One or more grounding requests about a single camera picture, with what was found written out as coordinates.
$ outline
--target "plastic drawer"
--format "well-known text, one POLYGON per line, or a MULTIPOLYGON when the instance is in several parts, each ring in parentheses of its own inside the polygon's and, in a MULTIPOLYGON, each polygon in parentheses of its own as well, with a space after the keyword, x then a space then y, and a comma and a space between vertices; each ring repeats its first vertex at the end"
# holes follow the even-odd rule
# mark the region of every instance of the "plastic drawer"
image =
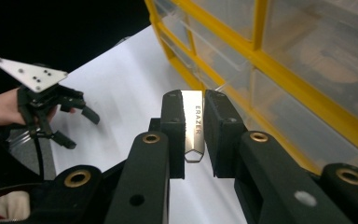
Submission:
POLYGON ((179 47, 177 47, 165 34, 161 34, 160 38, 174 52, 176 57, 191 73, 195 72, 196 65, 179 47))
POLYGON ((243 75, 248 61, 222 39, 188 16, 195 51, 224 80, 243 75))
POLYGON ((310 161, 320 169, 334 162, 358 166, 357 147, 260 71, 253 79, 252 107, 310 161))
POLYGON ((181 22, 184 20, 185 13, 171 0, 154 0, 158 15, 164 25, 178 38, 180 41, 191 49, 187 29, 181 22))
POLYGON ((255 0, 191 0, 244 38, 252 39, 255 0))
POLYGON ((219 88, 219 85, 217 85, 201 68, 198 67, 195 75, 203 83, 205 89, 216 90, 219 88))
POLYGON ((245 69, 232 79, 226 80, 217 91, 221 91, 232 99, 250 101, 251 65, 247 63, 245 69))
POLYGON ((269 1, 263 50, 358 118, 358 0, 269 1))

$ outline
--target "human hand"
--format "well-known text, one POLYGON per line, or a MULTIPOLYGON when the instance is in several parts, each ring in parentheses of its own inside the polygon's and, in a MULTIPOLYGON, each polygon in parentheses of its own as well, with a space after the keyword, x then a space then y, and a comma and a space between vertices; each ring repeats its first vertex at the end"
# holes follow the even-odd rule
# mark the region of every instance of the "human hand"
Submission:
MULTIPOLYGON (((17 90, 6 91, 0 94, 0 126, 9 125, 13 123, 25 125, 21 113, 18 111, 17 104, 17 90)), ((48 113, 48 121, 51 121, 57 111, 57 106, 54 106, 48 113)))

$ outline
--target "white table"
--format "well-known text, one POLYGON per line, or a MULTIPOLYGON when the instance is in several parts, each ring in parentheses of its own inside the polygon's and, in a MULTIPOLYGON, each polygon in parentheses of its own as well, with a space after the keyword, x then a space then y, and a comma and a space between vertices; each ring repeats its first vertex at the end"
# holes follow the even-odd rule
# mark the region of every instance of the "white table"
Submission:
MULTIPOLYGON (((133 139, 159 118, 162 96, 191 90, 170 66, 151 27, 84 64, 61 82, 85 93, 87 106, 101 117, 96 126, 83 117, 58 112, 51 127, 77 143, 73 150, 51 142, 57 174, 79 165, 105 171, 127 159, 133 139)), ((209 155, 186 164, 186 179, 171 180, 170 223, 246 223, 233 179, 213 177, 209 155)))

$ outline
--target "black cable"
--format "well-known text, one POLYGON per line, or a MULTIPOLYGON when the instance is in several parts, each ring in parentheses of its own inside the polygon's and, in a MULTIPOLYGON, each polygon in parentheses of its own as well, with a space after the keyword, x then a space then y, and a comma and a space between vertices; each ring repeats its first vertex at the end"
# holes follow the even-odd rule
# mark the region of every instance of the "black cable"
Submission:
POLYGON ((36 155, 37 155, 37 160, 39 163, 39 175, 42 178, 42 180, 44 180, 45 179, 45 167, 43 164, 42 149, 40 148, 40 143, 39 143, 38 137, 34 138, 34 146, 36 148, 36 155))

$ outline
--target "black background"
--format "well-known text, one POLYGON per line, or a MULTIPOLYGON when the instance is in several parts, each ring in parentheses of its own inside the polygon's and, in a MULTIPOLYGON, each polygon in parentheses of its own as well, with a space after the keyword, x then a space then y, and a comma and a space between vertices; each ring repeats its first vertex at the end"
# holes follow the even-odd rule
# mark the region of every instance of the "black background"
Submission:
MULTIPOLYGON (((149 24, 144 0, 1 0, 0 57, 71 72, 149 24)), ((0 92, 17 85, 0 70, 0 92)))

